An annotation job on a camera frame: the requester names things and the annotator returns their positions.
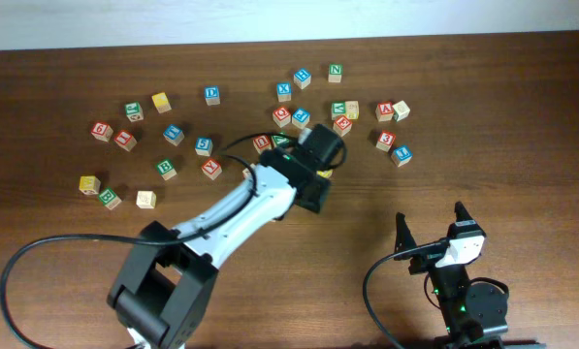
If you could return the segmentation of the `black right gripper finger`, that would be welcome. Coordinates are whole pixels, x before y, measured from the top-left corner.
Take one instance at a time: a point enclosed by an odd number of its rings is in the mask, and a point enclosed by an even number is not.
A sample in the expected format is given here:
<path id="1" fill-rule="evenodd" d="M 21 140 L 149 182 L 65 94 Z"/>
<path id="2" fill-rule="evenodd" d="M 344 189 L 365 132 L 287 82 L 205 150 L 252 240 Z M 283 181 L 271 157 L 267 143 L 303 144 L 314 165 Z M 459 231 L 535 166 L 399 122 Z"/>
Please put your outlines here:
<path id="1" fill-rule="evenodd" d="M 396 240 L 394 259 L 407 259 L 406 253 L 416 247 L 416 242 L 405 222 L 405 215 L 401 212 L 396 214 Z"/>
<path id="2" fill-rule="evenodd" d="M 455 203 L 454 212 L 456 215 L 456 222 L 457 223 L 473 220 L 473 218 L 469 215 L 469 213 L 467 212 L 467 210 L 462 202 L 456 202 Z"/>

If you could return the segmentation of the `yellow S block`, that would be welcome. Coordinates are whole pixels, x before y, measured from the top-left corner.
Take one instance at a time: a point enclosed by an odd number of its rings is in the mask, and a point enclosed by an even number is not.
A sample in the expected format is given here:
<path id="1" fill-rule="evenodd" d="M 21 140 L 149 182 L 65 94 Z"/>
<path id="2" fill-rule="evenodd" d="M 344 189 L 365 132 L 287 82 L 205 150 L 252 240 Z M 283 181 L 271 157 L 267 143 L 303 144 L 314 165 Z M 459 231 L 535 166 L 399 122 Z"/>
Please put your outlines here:
<path id="1" fill-rule="evenodd" d="M 319 176 L 325 177 L 325 178 L 330 178 L 333 174 L 333 170 L 327 170 L 327 171 L 318 171 L 317 174 Z"/>

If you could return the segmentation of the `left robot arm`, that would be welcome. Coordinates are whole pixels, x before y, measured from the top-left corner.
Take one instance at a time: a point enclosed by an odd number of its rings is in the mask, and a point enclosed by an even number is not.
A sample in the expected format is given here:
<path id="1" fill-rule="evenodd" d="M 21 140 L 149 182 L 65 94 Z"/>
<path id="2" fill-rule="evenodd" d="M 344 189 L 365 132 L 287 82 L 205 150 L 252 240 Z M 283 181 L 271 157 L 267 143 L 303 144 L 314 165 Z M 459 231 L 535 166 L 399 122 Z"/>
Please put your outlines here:
<path id="1" fill-rule="evenodd" d="M 321 172 L 346 156 L 342 138 L 317 124 L 265 150 L 246 179 L 200 215 L 140 233 L 107 303 L 137 348 L 182 348 L 200 325 L 220 267 L 256 231 L 292 206 L 319 212 L 331 182 Z"/>

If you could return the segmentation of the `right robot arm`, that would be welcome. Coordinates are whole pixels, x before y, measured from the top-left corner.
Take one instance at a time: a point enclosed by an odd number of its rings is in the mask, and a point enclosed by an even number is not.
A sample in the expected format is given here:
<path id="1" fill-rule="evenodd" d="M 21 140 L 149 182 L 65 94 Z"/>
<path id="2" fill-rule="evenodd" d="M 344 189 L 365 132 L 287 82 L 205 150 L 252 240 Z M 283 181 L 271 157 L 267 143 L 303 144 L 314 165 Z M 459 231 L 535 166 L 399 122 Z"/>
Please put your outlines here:
<path id="1" fill-rule="evenodd" d="M 477 260 L 486 233 L 464 205 L 455 203 L 456 219 L 445 237 L 419 245 L 405 222 L 396 214 L 394 259 L 408 260 L 411 275 L 424 273 L 434 287 L 447 335 L 435 340 L 437 348 L 544 348 L 535 340 L 505 342 L 509 289 L 487 277 L 471 279 L 466 266 Z"/>

